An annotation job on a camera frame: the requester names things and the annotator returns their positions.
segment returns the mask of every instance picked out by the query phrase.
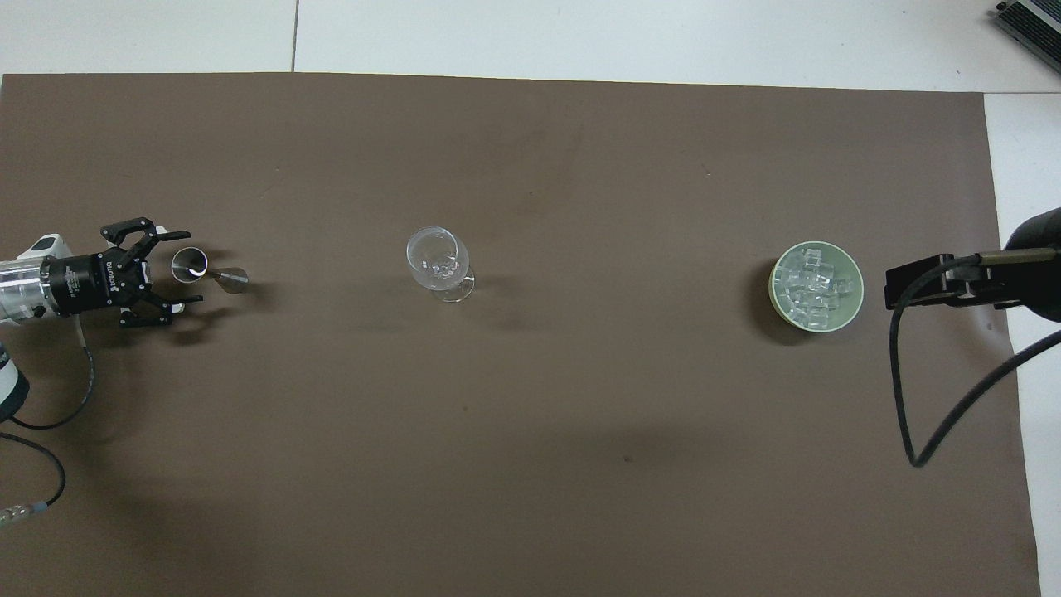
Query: ice cube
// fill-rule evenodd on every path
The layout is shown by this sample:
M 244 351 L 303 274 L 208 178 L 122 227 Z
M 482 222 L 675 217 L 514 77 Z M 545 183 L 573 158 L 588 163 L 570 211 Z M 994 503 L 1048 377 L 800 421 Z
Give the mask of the ice cube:
M 778 294 L 778 308 L 782 314 L 787 314 L 796 309 L 796 303 L 793 302 L 792 297 L 787 294 Z
M 801 269 L 803 268 L 803 256 L 799 252 L 793 251 L 781 259 L 781 266 L 786 269 Z
M 800 310 L 799 308 L 796 308 L 796 309 L 792 310 L 790 312 L 788 312 L 788 319 L 792 320 L 794 323 L 797 323 L 799 326 L 804 326 L 805 327 L 806 323 L 807 323 L 806 312 L 804 312 L 803 310 Z
M 817 267 L 821 264 L 821 249 L 820 248 L 804 248 L 803 249 L 803 263 L 811 267 Z
M 810 330 L 829 330 L 829 311 L 820 309 L 807 310 L 806 327 Z
M 814 292 L 830 292 L 830 284 L 833 279 L 818 273 L 813 273 L 806 278 L 806 288 Z
M 833 281 L 833 278 L 836 276 L 836 267 L 834 267 L 829 261 L 822 261 L 821 263 L 818 263 L 818 268 L 815 273 L 829 279 L 829 281 Z
M 789 289 L 794 287 L 806 287 L 810 281 L 811 273 L 803 269 L 802 267 L 798 269 L 788 270 L 788 279 L 785 280 L 785 286 Z
M 832 293 L 806 288 L 792 292 L 789 296 L 797 308 L 804 310 L 837 310 L 840 306 L 839 296 Z
M 833 292 L 839 294 L 840 296 L 847 296 L 854 292 L 854 282 L 849 278 L 838 277 L 833 280 Z

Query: bowl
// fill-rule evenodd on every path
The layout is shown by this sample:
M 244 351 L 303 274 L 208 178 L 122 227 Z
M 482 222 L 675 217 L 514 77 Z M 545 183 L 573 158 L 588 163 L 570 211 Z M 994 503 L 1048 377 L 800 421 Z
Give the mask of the bowl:
M 829 322 L 822 328 L 810 327 L 806 321 L 798 321 L 799 315 L 795 314 L 790 309 L 787 308 L 786 302 L 786 291 L 785 285 L 778 281 L 780 279 L 780 274 L 785 271 L 785 267 L 782 265 L 790 259 L 794 259 L 794 253 L 802 254 L 803 250 L 806 248 L 817 248 L 821 250 L 821 260 L 832 264 L 835 267 L 835 273 L 833 275 L 834 279 L 848 279 L 851 282 L 850 292 L 839 296 L 839 306 L 835 310 L 829 312 Z M 770 304 L 773 305 L 773 311 L 781 316 L 781 319 L 788 322 L 790 326 L 798 328 L 804 332 L 811 332 L 814 334 L 828 334 L 830 332 L 836 332 L 841 328 L 851 323 L 858 315 L 858 311 L 862 310 L 863 296 L 865 294 L 865 282 L 862 277 L 862 270 L 858 268 L 858 264 L 855 260 L 848 254 L 847 250 L 843 250 L 839 246 L 831 242 L 825 242 L 822 240 L 808 240 L 796 244 L 795 246 L 788 248 L 781 253 L 773 266 L 770 267 L 770 277 L 767 281 L 768 292 L 770 294 Z

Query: white floor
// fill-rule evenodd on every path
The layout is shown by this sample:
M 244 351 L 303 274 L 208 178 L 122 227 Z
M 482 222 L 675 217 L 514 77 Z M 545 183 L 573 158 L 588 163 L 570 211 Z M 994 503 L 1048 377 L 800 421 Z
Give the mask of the white floor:
M 1005 241 L 1061 205 L 1061 74 L 990 23 L 993 4 L 6 0 L 0 73 L 296 70 L 984 91 Z M 1058 329 L 1010 315 L 1015 350 Z M 1048 597 L 1061 597 L 1059 361 L 1047 353 L 1019 374 Z

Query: bowl of ice cubes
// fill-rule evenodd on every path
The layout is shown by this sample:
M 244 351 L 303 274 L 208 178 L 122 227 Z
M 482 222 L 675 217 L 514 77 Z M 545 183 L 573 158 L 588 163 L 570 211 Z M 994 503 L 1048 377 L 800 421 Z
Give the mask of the bowl of ice cubes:
M 863 302 L 863 278 L 835 244 L 808 240 L 785 250 L 770 269 L 770 304 L 781 319 L 806 332 L 836 332 Z

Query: green bowl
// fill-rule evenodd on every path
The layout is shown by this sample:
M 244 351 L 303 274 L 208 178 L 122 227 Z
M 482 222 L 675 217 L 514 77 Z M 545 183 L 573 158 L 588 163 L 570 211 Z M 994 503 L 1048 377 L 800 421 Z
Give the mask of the green bowl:
M 812 330 L 800 322 L 794 321 L 778 303 L 779 288 L 776 287 L 776 285 L 779 284 L 773 281 L 778 273 L 778 267 L 781 266 L 782 261 L 784 261 L 785 257 L 789 253 L 794 251 L 802 251 L 804 248 L 820 248 L 821 260 L 832 263 L 833 266 L 836 267 L 834 277 L 848 278 L 852 282 L 851 293 L 840 297 L 839 309 L 831 313 L 829 327 L 822 330 Z M 781 257 L 776 263 L 773 263 L 773 266 L 770 267 L 770 277 L 766 280 L 766 283 L 768 292 L 770 293 L 770 304 L 773 305 L 773 311 L 781 316 L 781 319 L 802 331 L 815 334 L 836 332 L 837 330 L 840 330 L 851 323 L 851 321 L 855 319 L 855 316 L 858 315 L 858 311 L 862 310 L 863 295 L 866 289 L 865 282 L 862 277 L 862 270 L 858 269 L 858 264 L 851 258 L 851 254 L 848 254 L 847 250 L 843 250 L 839 246 L 821 240 L 808 240 L 806 242 L 801 242 L 782 252 Z

